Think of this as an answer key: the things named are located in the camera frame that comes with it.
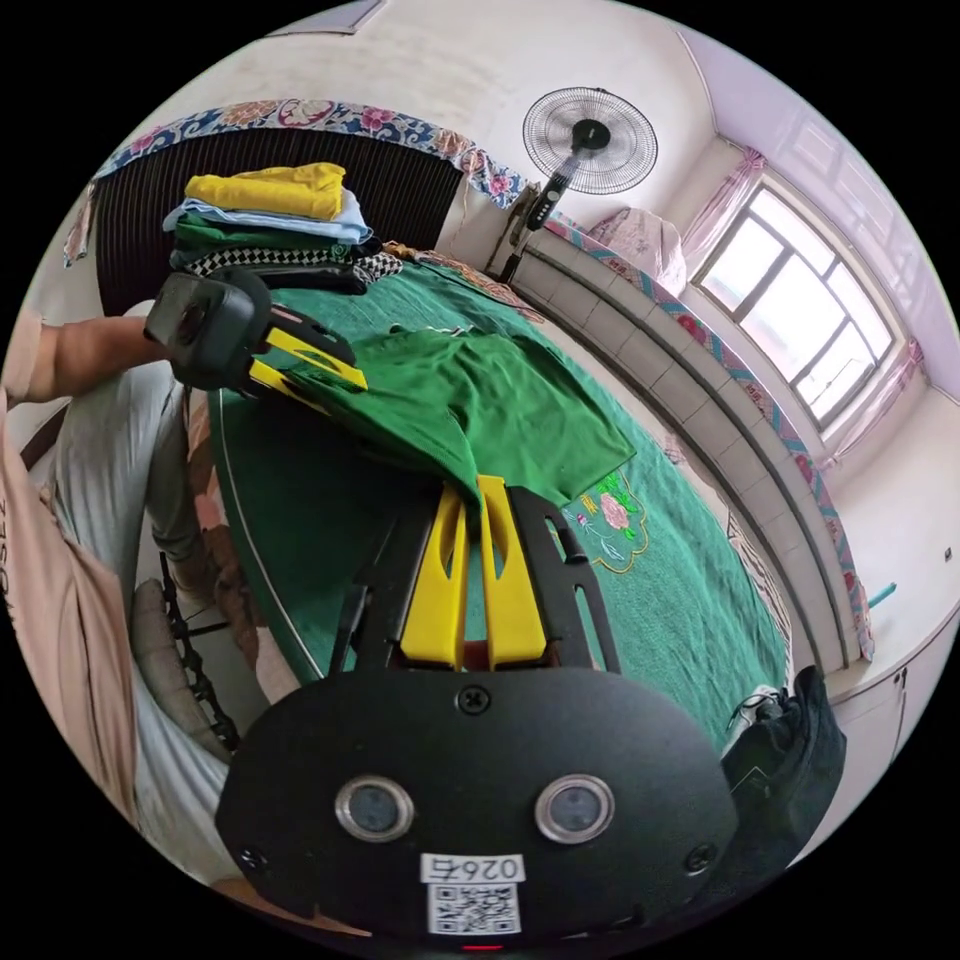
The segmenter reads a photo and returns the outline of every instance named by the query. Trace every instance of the fan guard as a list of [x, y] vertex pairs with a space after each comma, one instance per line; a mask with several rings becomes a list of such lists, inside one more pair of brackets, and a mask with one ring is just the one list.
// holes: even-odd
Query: fan guard
[[552, 177], [569, 161], [575, 128], [595, 121], [609, 132], [602, 149], [584, 150], [570, 179], [577, 193], [621, 193], [648, 176], [657, 162], [650, 121], [621, 97], [599, 88], [565, 87], [541, 97], [523, 120], [523, 142], [537, 169]]

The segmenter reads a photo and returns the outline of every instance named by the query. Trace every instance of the pink curtain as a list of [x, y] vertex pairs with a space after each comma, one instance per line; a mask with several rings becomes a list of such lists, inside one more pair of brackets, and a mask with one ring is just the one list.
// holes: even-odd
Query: pink curtain
[[744, 147], [743, 159], [724, 178], [720, 189], [707, 201], [683, 235], [683, 256], [693, 273], [723, 236], [739, 213], [767, 165], [766, 157], [753, 147]]
[[844, 434], [833, 456], [826, 457], [817, 464], [821, 473], [842, 463], [851, 450], [855, 450], [873, 433], [890, 412], [897, 397], [907, 389], [907, 385], [917, 371], [926, 376], [923, 367], [923, 351], [920, 349], [920, 344], [911, 339], [901, 349], [896, 364], [887, 374], [883, 388]]

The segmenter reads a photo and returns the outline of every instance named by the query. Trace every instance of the gray pants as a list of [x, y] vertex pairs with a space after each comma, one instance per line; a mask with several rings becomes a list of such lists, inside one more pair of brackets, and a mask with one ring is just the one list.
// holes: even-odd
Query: gray pants
[[[67, 539], [120, 578], [128, 622], [144, 513], [171, 560], [199, 549], [182, 398], [169, 364], [139, 367], [75, 399], [57, 440], [51, 483], [57, 519]], [[203, 883], [240, 876], [213, 819], [226, 766], [157, 706], [135, 663], [133, 672], [141, 833]]]

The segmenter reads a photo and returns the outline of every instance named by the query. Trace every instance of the checkered fabric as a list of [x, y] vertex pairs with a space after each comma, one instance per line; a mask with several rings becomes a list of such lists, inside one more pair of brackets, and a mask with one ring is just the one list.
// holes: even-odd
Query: checkered fabric
[[322, 263], [338, 263], [352, 266], [353, 273], [364, 283], [376, 283], [384, 277], [392, 276], [403, 269], [403, 261], [389, 253], [376, 253], [361, 257], [353, 264], [346, 264], [326, 250], [272, 250], [267, 247], [232, 247], [217, 250], [187, 264], [184, 270], [205, 277], [221, 267], [245, 267], [253, 265], [270, 266], [314, 266]]

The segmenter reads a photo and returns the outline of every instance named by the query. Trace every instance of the black radiator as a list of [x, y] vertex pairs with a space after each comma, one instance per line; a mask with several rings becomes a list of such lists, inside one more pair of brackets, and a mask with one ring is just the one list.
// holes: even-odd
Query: black radiator
[[104, 312], [124, 313], [156, 296], [170, 272], [173, 235], [163, 219], [183, 200], [190, 177], [232, 176], [264, 167], [326, 161], [381, 240], [436, 246], [463, 174], [420, 150], [323, 130], [241, 130], [196, 137], [121, 167], [96, 188], [97, 282]]

